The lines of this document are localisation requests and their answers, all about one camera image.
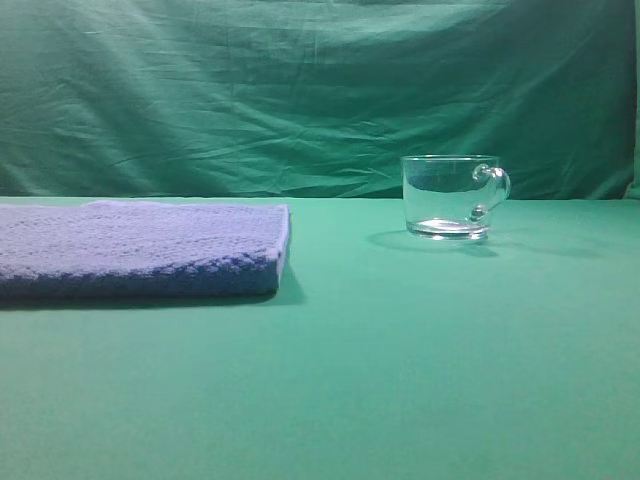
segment mug handle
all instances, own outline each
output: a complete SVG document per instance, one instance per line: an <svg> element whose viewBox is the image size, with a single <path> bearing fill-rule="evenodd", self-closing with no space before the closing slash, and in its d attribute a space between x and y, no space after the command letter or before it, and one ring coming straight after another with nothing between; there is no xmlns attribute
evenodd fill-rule
<svg viewBox="0 0 640 480"><path fill-rule="evenodd" d="M489 177L489 181L493 184L494 193L489 203L476 205L473 208L469 219L474 222L477 222L504 202L509 198L509 194L511 193L511 179L504 169L500 167L490 167L483 163L478 165L473 171L473 179L476 182L484 182L487 180L487 177Z"/></svg>

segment folded towel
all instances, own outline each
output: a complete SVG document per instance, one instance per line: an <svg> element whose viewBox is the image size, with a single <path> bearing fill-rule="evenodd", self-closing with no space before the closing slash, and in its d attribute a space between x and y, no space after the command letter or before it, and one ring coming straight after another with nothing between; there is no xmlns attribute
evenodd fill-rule
<svg viewBox="0 0 640 480"><path fill-rule="evenodd" d="M275 292L288 236L286 205L1 205L0 298Z"/></svg>

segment clear glass cup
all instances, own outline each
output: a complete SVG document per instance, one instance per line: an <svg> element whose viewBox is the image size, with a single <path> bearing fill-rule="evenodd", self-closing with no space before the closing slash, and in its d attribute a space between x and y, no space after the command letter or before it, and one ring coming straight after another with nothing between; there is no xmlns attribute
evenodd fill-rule
<svg viewBox="0 0 640 480"><path fill-rule="evenodd" d="M486 155L402 157L407 230L434 240L486 238L493 209L511 190L498 164Z"/></svg>

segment green backdrop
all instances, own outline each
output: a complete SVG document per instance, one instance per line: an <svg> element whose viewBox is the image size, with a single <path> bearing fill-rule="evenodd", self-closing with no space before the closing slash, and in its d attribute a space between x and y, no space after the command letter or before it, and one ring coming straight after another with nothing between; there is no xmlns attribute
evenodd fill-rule
<svg viewBox="0 0 640 480"><path fill-rule="evenodd" d="M640 0L635 0L636 2L636 27L640 26ZM636 35L636 52L637 55L640 56L640 35ZM638 77L640 78L640 61L636 62L636 66L638 68ZM640 83L638 84L638 92L640 92ZM636 102L638 105L638 114L640 114L640 103ZM635 181L629 188L628 196L631 198L640 199L640 122L636 122L636 151L635 151Z"/></svg>
<svg viewBox="0 0 640 480"><path fill-rule="evenodd" d="M414 153L498 154L516 198L633 178L633 0L0 8L0 194L395 197Z"/></svg>

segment green table surface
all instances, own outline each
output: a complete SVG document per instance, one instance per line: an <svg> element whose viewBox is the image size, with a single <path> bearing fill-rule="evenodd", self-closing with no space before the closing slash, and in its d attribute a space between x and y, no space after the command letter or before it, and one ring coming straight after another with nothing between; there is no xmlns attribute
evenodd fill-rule
<svg viewBox="0 0 640 480"><path fill-rule="evenodd" d="M0 308L0 479L640 478L639 202L508 201L465 246L241 201L291 206L275 297Z"/></svg>

